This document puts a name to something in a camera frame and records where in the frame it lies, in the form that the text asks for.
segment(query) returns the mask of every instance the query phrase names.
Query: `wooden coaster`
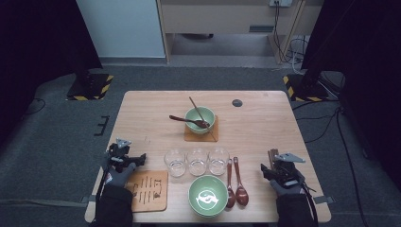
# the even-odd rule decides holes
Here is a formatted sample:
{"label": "wooden coaster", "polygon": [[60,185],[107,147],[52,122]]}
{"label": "wooden coaster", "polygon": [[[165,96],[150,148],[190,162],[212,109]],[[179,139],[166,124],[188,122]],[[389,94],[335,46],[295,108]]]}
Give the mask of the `wooden coaster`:
{"label": "wooden coaster", "polygon": [[164,211],[167,208],[168,172],[166,170],[134,171],[126,188],[136,196],[132,212]]}
{"label": "wooden coaster", "polygon": [[207,132],[205,134],[196,134],[192,132],[185,124],[185,131],[183,132],[183,140],[187,142],[217,142],[218,141],[218,116],[216,115],[216,121],[215,125],[213,126],[213,129],[210,130],[211,133],[213,133],[213,136],[215,136],[215,139],[213,136]]}

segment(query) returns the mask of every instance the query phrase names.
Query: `electrical outlet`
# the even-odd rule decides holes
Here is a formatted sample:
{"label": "electrical outlet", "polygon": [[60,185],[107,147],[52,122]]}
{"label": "electrical outlet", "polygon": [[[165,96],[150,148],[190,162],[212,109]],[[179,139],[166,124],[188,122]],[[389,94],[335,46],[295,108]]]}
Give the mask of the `electrical outlet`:
{"label": "electrical outlet", "polygon": [[282,8],[291,7],[292,0],[270,0],[269,5],[271,7],[276,7],[277,5]]}

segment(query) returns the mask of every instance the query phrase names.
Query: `green bowl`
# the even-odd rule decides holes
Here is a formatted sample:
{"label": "green bowl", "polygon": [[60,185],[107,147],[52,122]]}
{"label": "green bowl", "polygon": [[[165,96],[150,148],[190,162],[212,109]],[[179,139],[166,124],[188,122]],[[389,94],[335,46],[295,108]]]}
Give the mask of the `green bowl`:
{"label": "green bowl", "polygon": [[[209,129],[210,130],[213,129],[213,126],[215,125],[215,120],[216,120],[215,113],[213,113],[213,111],[210,110],[209,108],[202,107],[202,106],[199,106],[198,110],[200,111],[201,116],[203,116],[203,119],[207,123],[210,124]],[[190,120],[201,120],[201,117],[195,108],[192,108],[191,110],[186,112],[185,118],[190,119]],[[186,122],[186,126],[188,126],[188,128],[196,134],[207,133],[207,129],[200,128],[197,125],[195,125],[194,123]]]}
{"label": "green bowl", "polygon": [[224,182],[211,175],[198,177],[188,190],[189,204],[200,216],[214,217],[224,210],[228,191]]}

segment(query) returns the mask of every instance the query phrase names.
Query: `glass cup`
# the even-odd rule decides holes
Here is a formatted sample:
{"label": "glass cup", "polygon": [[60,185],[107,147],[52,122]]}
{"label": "glass cup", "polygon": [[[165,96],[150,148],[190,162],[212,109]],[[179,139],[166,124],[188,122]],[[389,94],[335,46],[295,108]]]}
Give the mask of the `glass cup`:
{"label": "glass cup", "polygon": [[227,169],[227,162],[230,158],[225,148],[214,148],[209,152],[209,170],[214,175],[221,175]]}
{"label": "glass cup", "polygon": [[194,148],[186,154],[189,172],[194,176],[200,176],[206,172],[207,152],[203,148]]}
{"label": "glass cup", "polygon": [[165,164],[170,176],[181,177],[186,170],[185,152],[179,148],[169,150],[165,154]]}

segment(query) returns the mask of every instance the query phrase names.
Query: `wooden spoon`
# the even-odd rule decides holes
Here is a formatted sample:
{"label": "wooden spoon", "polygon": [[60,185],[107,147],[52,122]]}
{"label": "wooden spoon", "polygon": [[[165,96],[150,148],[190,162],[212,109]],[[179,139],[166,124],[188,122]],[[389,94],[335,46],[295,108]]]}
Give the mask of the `wooden spoon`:
{"label": "wooden spoon", "polygon": [[235,204],[235,194],[233,188],[231,188],[231,169],[232,169],[233,160],[229,159],[227,164],[227,174],[228,174],[228,182],[227,182],[227,190],[228,190],[228,200],[227,200],[227,208],[232,208]]}
{"label": "wooden spoon", "polygon": [[234,157],[234,167],[235,167],[235,173],[236,173],[236,180],[238,181],[238,188],[236,189],[236,192],[235,192],[236,201],[240,205],[246,206],[248,204],[248,201],[250,200],[250,198],[249,198],[247,190],[245,190],[245,187],[242,185],[241,177],[239,176],[239,165],[238,165],[237,157]]}
{"label": "wooden spoon", "polygon": [[178,121],[191,122],[191,123],[194,123],[195,125],[197,125],[199,128],[202,128],[202,129],[206,129],[207,127],[210,126],[209,123],[207,123],[206,121],[202,121],[202,120],[189,120],[189,119],[180,118],[178,116],[173,116],[173,115],[170,116],[170,119],[178,120]]}

